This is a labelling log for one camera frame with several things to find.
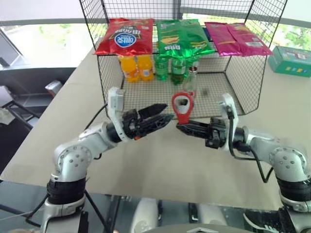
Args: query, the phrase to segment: white wall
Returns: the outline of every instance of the white wall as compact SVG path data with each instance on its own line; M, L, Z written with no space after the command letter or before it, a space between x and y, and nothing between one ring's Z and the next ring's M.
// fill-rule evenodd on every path
M173 16L173 0L104 0L109 17ZM182 0L182 6L206 7L221 5L223 10L236 10L234 1ZM288 0L283 18L311 22L311 0ZM10 20L83 18L78 0L0 0L0 22Z

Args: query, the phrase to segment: beige tabletop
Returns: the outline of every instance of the beige tabletop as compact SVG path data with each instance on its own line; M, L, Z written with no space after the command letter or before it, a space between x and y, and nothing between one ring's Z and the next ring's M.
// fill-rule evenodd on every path
M310 154L310 96L310 79L275 74L267 65L259 109L240 117L239 125L292 138ZM96 57L91 52L29 133L1 179L45 186L54 169L54 149L77 137L102 105ZM104 120L102 113L94 123ZM264 184L254 162L237 161L228 152L206 148L203 140L182 134L175 124L141 140L120 143L94 161L88 169L89 192L259 209L281 205L274 173Z

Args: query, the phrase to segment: yellow bottle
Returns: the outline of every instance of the yellow bottle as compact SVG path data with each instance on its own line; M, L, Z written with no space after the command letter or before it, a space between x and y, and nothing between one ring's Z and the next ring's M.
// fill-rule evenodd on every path
M130 83L137 82L139 80L139 72L134 60L134 56L119 56L121 62L121 69L125 78Z
M138 60L138 70L139 70L140 78L144 81L150 81L154 79L151 55L137 56L137 60Z

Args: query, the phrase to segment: wire mesh basket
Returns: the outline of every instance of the wire mesh basket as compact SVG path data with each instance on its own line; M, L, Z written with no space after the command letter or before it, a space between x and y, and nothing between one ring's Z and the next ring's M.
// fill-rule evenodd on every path
M97 49L110 18L189 19L204 22L245 23L267 46L271 45L287 0L79 0L88 30ZM153 45L157 42L154 26ZM192 118L219 115L217 101L229 93L239 115L259 106L266 56L220 57L218 53L200 58L197 97ZM128 83L115 55L97 56L104 102L112 86L126 90L124 108L141 109L154 103L166 103L173 113L171 97L181 86L170 81Z

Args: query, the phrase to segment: red bottle opener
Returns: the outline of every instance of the red bottle opener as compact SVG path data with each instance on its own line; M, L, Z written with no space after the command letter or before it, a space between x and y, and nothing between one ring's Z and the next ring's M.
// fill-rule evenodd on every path
M172 97L172 106L180 125L188 124L193 109L193 97L186 92L178 92Z

